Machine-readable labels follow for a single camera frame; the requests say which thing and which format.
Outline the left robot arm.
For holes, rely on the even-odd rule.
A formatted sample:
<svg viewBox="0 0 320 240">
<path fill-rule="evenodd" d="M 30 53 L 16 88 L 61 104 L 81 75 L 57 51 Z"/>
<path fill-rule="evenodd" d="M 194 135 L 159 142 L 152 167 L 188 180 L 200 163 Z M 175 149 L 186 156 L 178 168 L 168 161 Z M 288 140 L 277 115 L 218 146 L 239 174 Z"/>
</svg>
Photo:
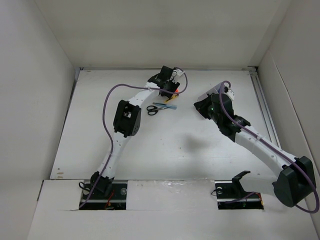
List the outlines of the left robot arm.
<svg viewBox="0 0 320 240">
<path fill-rule="evenodd" d="M 120 83 L 111 88 L 102 109 L 102 124 L 110 139 L 111 147 L 110 152 L 90 178 L 90 194 L 97 194 L 103 199 L 111 194 L 120 156 L 129 140 L 140 129 L 142 106 L 159 95 L 168 99 L 178 95 L 177 89 L 180 83 L 177 79 L 183 74 L 184 71 L 180 68 L 163 66 L 160 72 L 152 76 L 143 87 Z M 139 92 L 128 100 L 119 101 L 113 119 L 113 133 L 110 133 L 105 121 L 106 107 L 111 93 L 119 87 L 136 89 Z"/>
</svg>

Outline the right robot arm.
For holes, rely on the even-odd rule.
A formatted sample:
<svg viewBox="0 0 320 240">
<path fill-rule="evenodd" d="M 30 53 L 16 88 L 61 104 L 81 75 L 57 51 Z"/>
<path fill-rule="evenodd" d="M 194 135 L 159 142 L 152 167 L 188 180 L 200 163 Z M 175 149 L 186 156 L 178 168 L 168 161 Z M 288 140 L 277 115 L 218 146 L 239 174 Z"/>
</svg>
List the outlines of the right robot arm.
<svg viewBox="0 0 320 240">
<path fill-rule="evenodd" d="M 287 207 L 295 207 L 310 194 L 320 198 L 312 161 L 306 156 L 296 157 L 268 141 L 245 118 L 236 115 L 231 98 L 225 93 L 212 93 L 195 102 L 195 109 L 202 117 L 212 120 L 219 131 L 234 143 L 242 146 L 261 160 L 276 176 L 273 192 Z"/>
</svg>

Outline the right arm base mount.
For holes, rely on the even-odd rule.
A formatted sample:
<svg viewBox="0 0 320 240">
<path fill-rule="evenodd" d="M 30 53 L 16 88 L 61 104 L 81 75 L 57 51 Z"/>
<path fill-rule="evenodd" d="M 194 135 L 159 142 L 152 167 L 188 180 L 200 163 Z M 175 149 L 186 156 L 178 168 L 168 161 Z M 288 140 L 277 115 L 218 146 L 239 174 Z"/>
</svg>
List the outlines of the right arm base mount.
<svg viewBox="0 0 320 240">
<path fill-rule="evenodd" d="M 219 210 L 263 210 L 259 192 L 245 191 L 240 180 L 250 171 L 245 170 L 231 180 L 215 180 L 215 189 L 210 193 L 216 197 Z"/>
</svg>

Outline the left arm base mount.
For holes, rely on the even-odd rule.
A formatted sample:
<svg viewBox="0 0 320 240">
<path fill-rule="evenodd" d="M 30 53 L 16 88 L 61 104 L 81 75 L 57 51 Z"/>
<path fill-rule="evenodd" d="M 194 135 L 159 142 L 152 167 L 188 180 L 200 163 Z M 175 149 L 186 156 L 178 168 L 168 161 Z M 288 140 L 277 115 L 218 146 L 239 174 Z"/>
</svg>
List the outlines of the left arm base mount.
<svg viewBox="0 0 320 240">
<path fill-rule="evenodd" d="M 107 188 L 107 195 L 100 192 L 97 186 L 90 195 L 92 186 L 89 181 L 80 181 L 78 186 L 82 190 L 79 210 L 126 210 L 127 181 L 113 181 Z"/>
</svg>

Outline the black handled scissors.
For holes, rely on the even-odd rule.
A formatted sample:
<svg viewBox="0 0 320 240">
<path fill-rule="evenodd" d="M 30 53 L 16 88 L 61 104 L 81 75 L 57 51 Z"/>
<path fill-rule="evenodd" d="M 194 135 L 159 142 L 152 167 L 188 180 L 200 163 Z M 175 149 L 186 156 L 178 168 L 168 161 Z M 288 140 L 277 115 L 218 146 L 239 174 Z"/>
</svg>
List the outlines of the black handled scissors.
<svg viewBox="0 0 320 240">
<path fill-rule="evenodd" d="M 147 110 L 147 114 L 148 114 L 149 116 L 154 116 L 154 115 L 156 115 L 159 111 L 166 110 L 166 109 L 157 109 L 157 107 L 152 104 L 152 105 L 147 106 L 147 107 L 146 107 L 146 110 Z"/>
</svg>

